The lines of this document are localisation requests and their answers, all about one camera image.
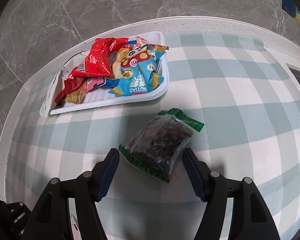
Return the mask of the green-edged sunflower seed packet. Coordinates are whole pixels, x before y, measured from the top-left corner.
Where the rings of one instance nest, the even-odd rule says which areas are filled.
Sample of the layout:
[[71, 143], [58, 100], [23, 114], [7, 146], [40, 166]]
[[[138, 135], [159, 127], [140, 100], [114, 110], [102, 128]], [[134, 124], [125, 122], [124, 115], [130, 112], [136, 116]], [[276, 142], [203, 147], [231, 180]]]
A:
[[140, 171], [169, 183], [179, 154], [203, 127], [181, 109], [162, 110], [126, 146], [120, 145], [119, 152]]

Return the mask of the gold snack packet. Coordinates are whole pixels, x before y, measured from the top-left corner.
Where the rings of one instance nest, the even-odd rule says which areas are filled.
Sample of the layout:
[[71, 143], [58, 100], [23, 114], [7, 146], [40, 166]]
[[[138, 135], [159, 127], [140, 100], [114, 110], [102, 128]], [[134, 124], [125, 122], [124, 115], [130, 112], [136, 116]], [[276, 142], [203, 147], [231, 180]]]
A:
[[80, 104], [84, 97], [87, 94], [87, 81], [84, 81], [82, 85], [77, 89], [74, 90], [71, 93], [66, 94], [63, 101], [74, 103], [74, 104]]

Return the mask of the dark red chocolate packet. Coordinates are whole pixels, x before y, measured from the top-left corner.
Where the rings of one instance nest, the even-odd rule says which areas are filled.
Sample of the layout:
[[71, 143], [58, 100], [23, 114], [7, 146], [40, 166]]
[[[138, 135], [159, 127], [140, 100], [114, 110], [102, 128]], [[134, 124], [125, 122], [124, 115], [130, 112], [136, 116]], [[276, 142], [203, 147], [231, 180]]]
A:
[[58, 96], [55, 98], [55, 103], [59, 103], [63, 96], [66, 94], [69, 94], [77, 89], [82, 85], [82, 83], [85, 81], [85, 77], [82, 76], [73, 76], [70, 74], [63, 82], [64, 88], [62, 91], [58, 94]]

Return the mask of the red snack bag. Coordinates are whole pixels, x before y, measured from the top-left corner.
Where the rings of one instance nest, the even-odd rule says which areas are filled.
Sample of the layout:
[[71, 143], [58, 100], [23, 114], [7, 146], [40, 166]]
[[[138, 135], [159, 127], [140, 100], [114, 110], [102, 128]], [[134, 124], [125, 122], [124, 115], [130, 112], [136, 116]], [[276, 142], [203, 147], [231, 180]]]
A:
[[96, 38], [90, 52], [83, 61], [83, 66], [77, 66], [71, 71], [72, 76], [79, 77], [111, 77], [110, 54], [119, 50], [129, 38]]

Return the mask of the blue panda walnut packet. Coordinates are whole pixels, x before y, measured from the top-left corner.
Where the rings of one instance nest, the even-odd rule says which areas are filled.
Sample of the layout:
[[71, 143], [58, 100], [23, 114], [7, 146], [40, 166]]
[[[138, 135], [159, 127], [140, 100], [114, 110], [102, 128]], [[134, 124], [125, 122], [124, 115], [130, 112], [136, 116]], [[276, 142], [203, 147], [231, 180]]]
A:
[[164, 81], [158, 74], [159, 62], [168, 46], [144, 46], [131, 50], [121, 60], [122, 77], [116, 87], [109, 91], [115, 96], [133, 96], [147, 94], [155, 90]]

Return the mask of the blue bread snack packet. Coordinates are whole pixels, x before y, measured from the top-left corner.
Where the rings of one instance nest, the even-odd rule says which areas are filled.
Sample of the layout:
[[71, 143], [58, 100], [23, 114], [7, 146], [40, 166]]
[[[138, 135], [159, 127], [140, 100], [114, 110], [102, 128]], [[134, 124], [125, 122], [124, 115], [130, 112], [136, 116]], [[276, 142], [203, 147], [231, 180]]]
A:
[[104, 77], [102, 87], [104, 88], [114, 88], [118, 85], [119, 79], [112, 80], [110, 78]]

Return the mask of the pink snack packet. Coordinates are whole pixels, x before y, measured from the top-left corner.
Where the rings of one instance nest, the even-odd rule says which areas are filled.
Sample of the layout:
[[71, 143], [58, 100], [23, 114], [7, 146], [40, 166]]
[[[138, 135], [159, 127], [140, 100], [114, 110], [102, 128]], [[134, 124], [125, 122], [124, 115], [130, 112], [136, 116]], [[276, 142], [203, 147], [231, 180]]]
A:
[[86, 92], [93, 90], [95, 87], [102, 87], [106, 83], [105, 77], [89, 77], [87, 78]]

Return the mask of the white long snack packet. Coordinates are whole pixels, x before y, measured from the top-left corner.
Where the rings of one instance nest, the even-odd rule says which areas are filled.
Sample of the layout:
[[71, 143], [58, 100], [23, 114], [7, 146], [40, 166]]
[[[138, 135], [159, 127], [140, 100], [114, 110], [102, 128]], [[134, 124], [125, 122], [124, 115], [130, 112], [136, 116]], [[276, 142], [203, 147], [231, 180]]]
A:
[[70, 75], [71, 71], [84, 61], [87, 54], [87, 51], [81, 51], [70, 57], [66, 63], [62, 65], [48, 87], [44, 102], [39, 111], [40, 116], [47, 117], [50, 111], [57, 106], [55, 99], [64, 89], [64, 81]]

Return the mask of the red white hawthorn packet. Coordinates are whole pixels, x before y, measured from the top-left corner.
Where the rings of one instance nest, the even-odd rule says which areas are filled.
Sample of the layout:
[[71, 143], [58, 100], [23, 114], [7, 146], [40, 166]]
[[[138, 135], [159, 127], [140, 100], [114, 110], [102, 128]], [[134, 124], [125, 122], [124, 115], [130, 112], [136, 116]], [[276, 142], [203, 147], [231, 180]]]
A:
[[146, 39], [142, 38], [141, 36], [136, 36], [136, 46], [138, 48], [144, 47], [144, 46], [154, 46], [151, 42], [147, 41]]

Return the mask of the green checkered tablecloth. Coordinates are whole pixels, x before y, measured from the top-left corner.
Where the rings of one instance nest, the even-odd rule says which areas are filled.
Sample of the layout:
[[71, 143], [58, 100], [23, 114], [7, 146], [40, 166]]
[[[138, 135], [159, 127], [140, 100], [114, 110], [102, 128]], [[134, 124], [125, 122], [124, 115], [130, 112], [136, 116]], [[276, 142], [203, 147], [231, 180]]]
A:
[[204, 124], [190, 140], [198, 159], [231, 179], [253, 179], [282, 239], [300, 228], [300, 91], [288, 70], [253, 38], [168, 35], [170, 84], [159, 99], [44, 118], [54, 78], [34, 85], [7, 159], [6, 200], [33, 208], [53, 177], [72, 179], [127, 144], [162, 110]]

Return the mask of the white plastic tray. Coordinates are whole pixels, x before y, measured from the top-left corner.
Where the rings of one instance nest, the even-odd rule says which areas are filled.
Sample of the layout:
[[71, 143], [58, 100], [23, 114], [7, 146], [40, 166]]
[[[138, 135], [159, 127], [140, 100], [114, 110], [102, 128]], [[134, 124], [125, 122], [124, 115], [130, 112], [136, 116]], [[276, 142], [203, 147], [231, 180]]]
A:
[[168, 46], [163, 33], [95, 38], [66, 61], [51, 81], [40, 115], [144, 102], [168, 89]]

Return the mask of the blue hanging holder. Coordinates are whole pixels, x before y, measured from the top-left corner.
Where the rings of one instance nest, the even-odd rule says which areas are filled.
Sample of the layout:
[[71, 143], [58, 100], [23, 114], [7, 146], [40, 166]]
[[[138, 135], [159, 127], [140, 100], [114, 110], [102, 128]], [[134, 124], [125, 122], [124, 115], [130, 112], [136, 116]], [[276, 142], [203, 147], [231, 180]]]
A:
[[292, 0], [282, 0], [282, 9], [294, 18], [297, 14], [297, 6]]

